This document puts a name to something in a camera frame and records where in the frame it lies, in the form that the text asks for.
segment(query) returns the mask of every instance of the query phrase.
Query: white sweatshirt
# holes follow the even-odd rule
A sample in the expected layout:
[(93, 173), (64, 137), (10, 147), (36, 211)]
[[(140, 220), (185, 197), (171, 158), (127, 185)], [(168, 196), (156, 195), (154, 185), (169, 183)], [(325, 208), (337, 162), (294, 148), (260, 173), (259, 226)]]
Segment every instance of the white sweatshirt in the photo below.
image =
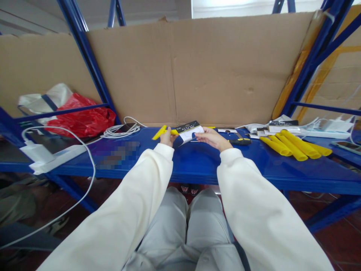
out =
[[(39, 271), (119, 271), (142, 240), (169, 183), (174, 149), (147, 149), (119, 187), (43, 262)], [(287, 199), (239, 149), (220, 154), (224, 211), (255, 270), (333, 270)]]

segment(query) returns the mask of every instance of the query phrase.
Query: power strip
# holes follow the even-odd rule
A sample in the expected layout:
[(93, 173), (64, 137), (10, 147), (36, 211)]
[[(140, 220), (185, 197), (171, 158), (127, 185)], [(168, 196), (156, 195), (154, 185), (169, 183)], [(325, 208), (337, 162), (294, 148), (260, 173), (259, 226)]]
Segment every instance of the power strip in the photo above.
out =
[(86, 152), (86, 148), (84, 147), (84, 145), (72, 145), (70, 147), (67, 147), (66, 149), (63, 149), (62, 151), (53, 154), (55, 157), (54, 160), (47, 163), (38, 161), (32, 163), (30, 165), (30, 168), (34, 170), (34, 175), (47, 173), (54, 168), (66, 163), (67, 161), (70, 161), (71, 159), (77, 157), (83, 152)]
[(318, 129), (315, 129), (311, 132), (309, 130), (302, 129), (299, 135), (298, 134), (295, 135), (297, 136), (307, 135), (308, 137), (313, 136), (313, 137), (325, 137), (325, 138), (334, 138), (334, 139), (347, 139), (350, 137), (349, 132), (331, 132), (331, 131), (325, 132)]

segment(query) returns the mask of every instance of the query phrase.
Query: screwdriver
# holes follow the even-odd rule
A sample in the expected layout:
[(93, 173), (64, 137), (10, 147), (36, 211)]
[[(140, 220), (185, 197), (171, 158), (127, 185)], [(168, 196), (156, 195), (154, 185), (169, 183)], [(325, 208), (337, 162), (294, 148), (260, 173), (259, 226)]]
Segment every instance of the screwdriver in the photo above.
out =
[(252, 140), (244, 139), (239, 133), (236, 133), (236, 135), (239, 137), (238, 139), (228, 140), (232, 145), (248, 146), (252, 143)]

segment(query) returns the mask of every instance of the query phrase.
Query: white plastic bag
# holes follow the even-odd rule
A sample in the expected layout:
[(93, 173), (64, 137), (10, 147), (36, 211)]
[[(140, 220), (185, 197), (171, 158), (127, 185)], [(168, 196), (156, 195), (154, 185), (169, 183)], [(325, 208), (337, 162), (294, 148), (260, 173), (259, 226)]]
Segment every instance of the white plastic bag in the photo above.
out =
[[(64, 83), (53, 86), (46, 94), (58, 108), (63, 106), (73, 95), (72, 91)], [(34, 114), (53, 112), (52, 108), (41, 97), (41, 94), (38, 93), (20, 96), (18, 105), (26, 107)], [(45, 125), (51, 119), (56, 119), (56, 116), (38, 119), (38, 122)]]

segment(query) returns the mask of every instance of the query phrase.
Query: blue metal shelf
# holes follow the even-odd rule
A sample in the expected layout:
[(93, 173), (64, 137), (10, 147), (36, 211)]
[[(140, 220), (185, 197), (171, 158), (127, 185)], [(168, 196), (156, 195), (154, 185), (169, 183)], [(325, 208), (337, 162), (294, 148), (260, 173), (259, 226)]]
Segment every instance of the blue metal shelf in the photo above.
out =
[(352, 23), (334, 40), (340, 26), (348, 13), (353, 0), (328, 0), (323, 2), (323, 10), (327, 10), (327, 18), (316, 38), (314, 45), (308, 55), (308, 58), (301, 70), (299, 77), (285, 103), (281, 114), (291, 117), (297, 106), (312, 107), (335, 111), (340, 113), (355, 114), (359, 116), (359, 111), (353, 111), (345, 108), (325, 107), (301, 103), (301, 99), (310, 84), (313, 74), (319, 64), (325, 60), (338, 46), (341, 45), (360, 25), (361, 16), (359, 15)]
[[(78, 44), (79, 50), (82, 53), (103, 104), (56, 111), (36, 116), (26, 116), (17, 119), (13, 119), (0, 108), (0, 133), (18, 148), (24, 146), (21, 137), (22, 128), (18, 125), (20, 122), (97, 107), (109, 107), (116, 112), (104, 78), (87, 39), (86, 31), (88, 31), (88, 27), (81, 15), (76, 1), (58, 0), (58, 3), (68, 22), (73, 37)], [(276, 0), (273, 13), (280, 13), (283, 3), (283, 0)], [(360, 26), (361, 16), (359, 15), (335, 40), (333, 40), (351, 4), (351, 0), (325, 0), (323, 2), (322, 8), (324, 11), (328, 11), (329, 18), (325, 20), (322, 26), (282, 113), (290, 115), (293, 113), (296, 106), (306, 106), (336, 112), (347, 112), (358, 116), (361, 115), (359, 110), (347, 110), (344, 108), (325, 107), (300, 102), (317, 66)], [(293, 0), (287, 1), (287, 5), (288, 12), (296, 11)], [(126, 25), (119, 0), (111, 1), (108, 27), (114, 25), (115, 16), (117, 16), (120, 26)], [(153, 135), (155, 131), (156, 128), (142, 129), (139, 133), (127, 137), (126, 140), (101, 140), (90, 145), (97, 166), (101, 165), (102, 161), (108, 155), (104, 153), (104, 150), (110, 150), (109, 155), (112, 155), (111, 151), (121, 146), (122, 142), (125, 141), (140, 142), (139, 154), (146, 148), (155, 147), (157, 142), (150, 140), (151, 135)], [(322, 157), (318, 160), (297, 162), (290, 157), (280, 157), (279, 155), (276, 155), (257, 140), (250, 146), (240, 147), (240, 149), (245, 157), (252, 159), (256, 163), (261, 173), (272, 184), (277, 188), (284, 190), (285, 195), (287, 195), (287, 190), (349, 194), (343, 196), (341, 200), (335, 201), (334, 204), (307, 221), (306, 223), (311, 231), (319, 230), (361, 206), (361, 197), (359, 196), (361, 195), (360, 176), (326, 157)], [(30, 172), (29, 164), (31, 163), (31, 160), (25, 157), (18, 149), (16, 150), (21, 154), (18, 156), (21, 157), (22, 160), (0, 161), (0, 171)], [(114, 166), (114, 168), (97, 169), (96, 176), (122, 178), (134, 165), (136, 159), (137, 157), (122, 161), (123, 164), (118, 164)], [(171, 181), (217, 184), (216, 170), (219, 163), (219, 152), (217, 153), (215, 149), (202, 143), (185, 144), (182, 147), (179, 147), (174, 153), (174, 169)], [(93, 169), (89, 157), (84, 153), (49, 172), (47, 176), (68, 191), (75, 199), (79, 199), (82, 197), (83, 192), (68, 176), (90, 176), (92, 173)], [(88, 198), (84, 200), (82, 204), (91, 212), (97, 208), (97, 206)]]

